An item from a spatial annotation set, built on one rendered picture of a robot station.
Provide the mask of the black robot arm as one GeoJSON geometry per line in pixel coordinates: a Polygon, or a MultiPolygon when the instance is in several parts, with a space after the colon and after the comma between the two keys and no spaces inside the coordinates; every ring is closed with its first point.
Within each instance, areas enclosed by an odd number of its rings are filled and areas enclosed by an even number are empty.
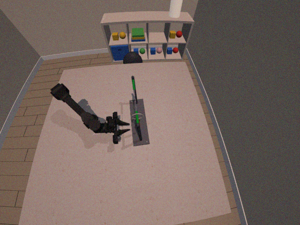
{"type": "MultiPolygon", "coordinates": [[[[51,94],[57,99],[67,103],[79,116],[81,116],[83,124],[90,128],[94,133],[103,133],[103,123],[100,123],[98,117],[89,112],[85,112],[70,96],[69,90],[64,84],[57,84],[51,90],[51,94]]],[[[106,132],[114,132],[114,119],[112,116],[106,117],[107,124],[105,124],[106,132]]]]}

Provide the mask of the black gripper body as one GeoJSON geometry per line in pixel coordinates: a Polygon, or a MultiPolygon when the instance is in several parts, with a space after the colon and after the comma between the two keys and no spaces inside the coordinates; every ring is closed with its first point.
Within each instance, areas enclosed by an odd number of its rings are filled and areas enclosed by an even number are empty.
{"type": "MultiPolygon", "coordinates": [[[[118,125],[118,114],[117,114],[117,112],[113,112],[112,113],[112,119],[114,119],[114,124],[115,124],[115,126],[113,127],[113,129],[115,129],[114,130],[114,132],[112,132],[112,133],[114,133],[114,135],[113,135],[113,143],[114,144],[119,144],[119,141],[118,141],[118,130],[117,130],[117,125],[118,125]]],[[[109,132],[106,132],[105,131],[105,129],[106,129],[106,126],[105,126],[105,124],[107,124],[106,122],[105,123],[103,123],[103,133],[109,133],[109,132]]]]}

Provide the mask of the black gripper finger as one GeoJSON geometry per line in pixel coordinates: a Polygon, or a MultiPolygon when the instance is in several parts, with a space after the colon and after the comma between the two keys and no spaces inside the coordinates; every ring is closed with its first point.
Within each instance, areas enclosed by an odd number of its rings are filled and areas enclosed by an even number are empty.
{"type": "Polygon", "coordinates": [[[118,126],[125,126],[125,125],[129,125],[129,123],[123,122],[118,118],[118,126]]]}
{"type": "Polygon", "coordinates": [[[130,129],[124,129],[124,130],[121,130],[121,129],[118,129],[118,135],[120,136],[121,134],[129,131],[130,129]]]}

